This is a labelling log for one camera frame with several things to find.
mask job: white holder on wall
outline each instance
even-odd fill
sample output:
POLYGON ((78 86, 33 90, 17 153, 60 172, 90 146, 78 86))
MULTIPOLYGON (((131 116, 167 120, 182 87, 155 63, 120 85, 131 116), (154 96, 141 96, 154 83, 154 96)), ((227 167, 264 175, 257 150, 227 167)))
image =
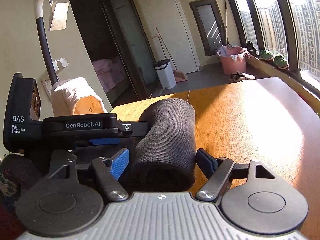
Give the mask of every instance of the white holder on wall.
MULTIPOLYGON (((60 59, 57 59, 57 60, 53 61, 52 64, 53 64, 54 70, 55 70, 55 72, 57 74, 58 81, 60 81, 58 74, 66 66, 68 66, 69 63, 66 61, 65 58, 60 58, 60 59)), ((52 85, 51 85, 51 81, 50 81, 50 78, 49 78, 49 75, 48 75, 47 71, 43 74, 41 82, 42 82, 42 85, 44 87, 45 92, 47 93, 47 95, 48 95, 48 97, 50 99, 52 85)))

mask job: pink bucket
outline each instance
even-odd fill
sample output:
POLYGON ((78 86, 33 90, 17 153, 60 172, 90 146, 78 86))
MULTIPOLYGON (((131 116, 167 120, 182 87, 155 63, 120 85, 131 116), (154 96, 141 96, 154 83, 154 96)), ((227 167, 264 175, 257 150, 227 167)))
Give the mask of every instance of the pink bucket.
POLYGON ((223 72, 226 75, 230 75, 236 72, 246 72, 246 61, 245 56, 248 56, 248 52, 243 51, 244 49, 236 46, 231 49, 228 46, 223 46, 217 50, 217 55, 221 60, 223 72), (232 59, 232 55, 237 55, 237 60, 232 59))

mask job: green shoe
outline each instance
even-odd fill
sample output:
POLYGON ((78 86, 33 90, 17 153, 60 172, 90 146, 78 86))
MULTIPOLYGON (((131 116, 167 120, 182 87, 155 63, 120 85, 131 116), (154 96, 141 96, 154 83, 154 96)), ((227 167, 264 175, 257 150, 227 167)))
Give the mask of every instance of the green shoe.
POLYGON ((271 51, 263 49, 262 51, 260 51, 259 58, 264 60, 273 60, 275 58, 275 55, 271 51))
POLYGON ((287 69, 289 67, 288 65, 288 61, 286 60, 286 58, 278 53, 276 56, 275 56, 275 59, 273 60, 273 62, 277 65, 278 68, 280 69, 287 69))

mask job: gray ribbed base plate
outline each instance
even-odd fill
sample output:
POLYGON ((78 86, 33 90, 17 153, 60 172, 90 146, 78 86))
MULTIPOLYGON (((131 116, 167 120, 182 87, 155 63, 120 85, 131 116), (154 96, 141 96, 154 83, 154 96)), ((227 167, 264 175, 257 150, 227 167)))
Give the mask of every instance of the gray ribbed base plate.
MULTIPOLYGON (((302 240, 300 232, 257 236, 226 222, 212 203, 194 200, 190 193, 134 193, 122 203, 111 203, 87 230, 54 240, 302 240)), ((25 232, 19 240, 45 240, 25 232)))

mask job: wooden table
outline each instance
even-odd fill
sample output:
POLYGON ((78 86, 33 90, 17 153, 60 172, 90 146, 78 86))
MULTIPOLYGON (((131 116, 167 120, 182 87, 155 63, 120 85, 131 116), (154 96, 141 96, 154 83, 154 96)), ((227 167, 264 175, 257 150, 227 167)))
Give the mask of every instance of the wooden table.
MULTIPOLYGON (((152 103, 181 98, 196 111, 196 147, 236 163, 258 158, 308 200, 302 233, 320 238, 320 118, 279 78, 187 91, 117 106, 112 112, 137 121, 152 103)), ((194 194, 206 182, 196 168, 194 194)), ((245 181, 234 180, 234 185, 245 181)))

